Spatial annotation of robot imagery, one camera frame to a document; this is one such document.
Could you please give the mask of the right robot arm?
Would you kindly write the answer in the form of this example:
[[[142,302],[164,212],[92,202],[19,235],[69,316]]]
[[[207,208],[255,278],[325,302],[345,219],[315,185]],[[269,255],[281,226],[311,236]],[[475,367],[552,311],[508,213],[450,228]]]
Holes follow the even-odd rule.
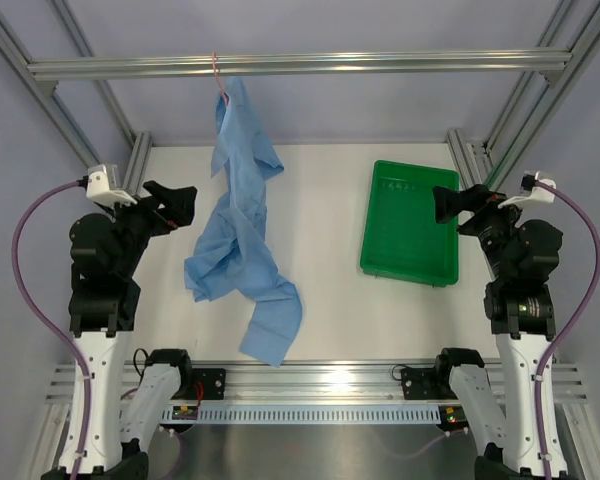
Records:
[[[494,276],[484,310],[503,371],[505,402],[498,403],[480,354],[445,348],[436,359],[434,388],[460,401],[478,456],[477,479],[567,479],[557,432],[549,348],[557,337],[548,279],[559,263],[560,230],[543,220],[519,220],[518,199],[484,185],[433,190],[435,220],[462,212],[457,231],[478,239]]]

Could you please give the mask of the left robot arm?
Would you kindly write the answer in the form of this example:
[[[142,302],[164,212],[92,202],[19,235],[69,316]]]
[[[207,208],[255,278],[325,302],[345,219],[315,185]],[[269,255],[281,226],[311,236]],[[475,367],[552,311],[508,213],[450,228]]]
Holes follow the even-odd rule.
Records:
[[[168,402],[195,385],[182,349],[151,352],[129,406],[122,405],[125,355],[141,289],[133,275],[153,237],[194,219],[197,190],[144,184],[147,196],[91,213],[70,229],[70,342],[76,371],[67,439],[46,479],[145,479],[148,447]]]

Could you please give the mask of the blue shirt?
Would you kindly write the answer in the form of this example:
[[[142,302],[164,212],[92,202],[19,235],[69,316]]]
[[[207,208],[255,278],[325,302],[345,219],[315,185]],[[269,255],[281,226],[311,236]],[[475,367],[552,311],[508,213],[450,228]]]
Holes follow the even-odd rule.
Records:
[[[184,261],[185,286],[197,302],[232,291],[253,301],[239,350],[278,367],[298,334],[303,307],[265,242],[266,186],[284,166],[239,77],[229,78],[218,95],[216,131],[211,172],[224,173],[227,188]]]

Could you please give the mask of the pink wire hanger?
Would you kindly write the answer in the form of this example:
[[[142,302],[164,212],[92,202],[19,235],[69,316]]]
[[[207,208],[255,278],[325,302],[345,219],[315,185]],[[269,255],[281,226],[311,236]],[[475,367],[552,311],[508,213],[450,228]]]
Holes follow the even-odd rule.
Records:
[[[213,75],[214,75],[216,84],[218,86],[219,92],[221,94],[221,97],[223,99],[224,105],[225,105],[225,107],[228,107],[229,97],[228,97],[228,95],[225,91],[225,88],[223,86],[223,83],[220,79],[220,68],[218,65],[218,56],[217,56],[216,52],[212,52],[212,54],[211,54],[211,63],[212,63]]]

